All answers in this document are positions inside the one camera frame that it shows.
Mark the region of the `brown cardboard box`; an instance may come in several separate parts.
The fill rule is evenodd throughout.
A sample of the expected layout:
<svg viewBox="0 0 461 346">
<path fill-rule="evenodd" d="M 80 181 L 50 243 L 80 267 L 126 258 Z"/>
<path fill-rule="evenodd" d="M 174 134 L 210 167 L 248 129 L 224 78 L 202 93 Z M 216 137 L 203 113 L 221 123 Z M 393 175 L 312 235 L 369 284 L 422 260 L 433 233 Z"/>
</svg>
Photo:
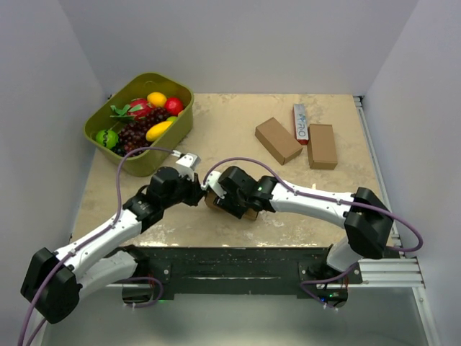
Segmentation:
<svg viewBox="0 0 461 346">
<path fill-rule="evenodd" d="M 225 211 L 238 219 L 247 218 L 251 221 L 255 221 L 259 215 L 257 211 L 251 208 L 236 205 L 232 200 L 227 198 L 220 198 L 213 191 L 206 195 L 205 204 L 209 208 Z"/>
</svg>

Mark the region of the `green plastic basket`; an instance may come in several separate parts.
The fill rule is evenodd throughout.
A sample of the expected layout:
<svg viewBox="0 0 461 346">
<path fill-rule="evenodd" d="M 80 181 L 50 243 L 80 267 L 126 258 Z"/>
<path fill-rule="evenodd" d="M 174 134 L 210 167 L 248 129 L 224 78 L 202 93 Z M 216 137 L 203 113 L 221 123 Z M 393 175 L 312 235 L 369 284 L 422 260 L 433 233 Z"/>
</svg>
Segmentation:
<svg viewBox="0 0 461 346">
<path fill-rule="evenodd" d="M 193 125 L 192 90 L 157 73 L 144 73 L 113 94 L 84 125 L 84 135 L 103 155 L 135 177 L 147 177 Z"/>
</svg>

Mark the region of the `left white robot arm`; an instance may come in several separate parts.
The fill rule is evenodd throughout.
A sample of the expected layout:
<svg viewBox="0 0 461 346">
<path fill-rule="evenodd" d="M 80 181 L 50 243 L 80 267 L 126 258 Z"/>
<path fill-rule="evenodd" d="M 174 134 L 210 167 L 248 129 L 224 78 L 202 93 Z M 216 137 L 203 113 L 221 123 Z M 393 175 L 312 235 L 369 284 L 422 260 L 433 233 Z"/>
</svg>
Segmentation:
<svg viewBox="0 0 461 346">
<path fill-rule="evenodd" d="M 148 185 L 119 203 L 116 213 L 86 236 L 55 251 L 43 247 L 34 253 L 20 293 L 47 322 L 57 324 L 84 296 L 110 283 L 128 278 L 143 282 L 148 263 L 118 246 L 159 222 L 166 209 L 181 203 L 196 206 L 204 194 L 192 169 L 161 167 Z"/>
</svg>

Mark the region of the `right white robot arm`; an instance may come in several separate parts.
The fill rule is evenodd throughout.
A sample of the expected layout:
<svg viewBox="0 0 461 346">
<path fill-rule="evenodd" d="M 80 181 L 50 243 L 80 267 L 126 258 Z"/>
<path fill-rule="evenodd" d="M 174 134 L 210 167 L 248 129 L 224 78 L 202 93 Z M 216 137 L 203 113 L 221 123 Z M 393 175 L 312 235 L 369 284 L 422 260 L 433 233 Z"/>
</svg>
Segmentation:
<svg viewBox="0 0 461 346">
<path fill-rule="evenodd" d="M 339 282 L 363 258 L 381 259 L 393 225 L 379 197 L 364 187 L 354 193 L 313 190 L 268 175 L 255 180 L 237 166 L 209 173 L 204 187 L 217 195 L 214 205 L 236 218 L 249 210 L 296 213 L 345 230 L 346 236 L 332 245 L 321 265 L 329 283 Z"/>
</svg>

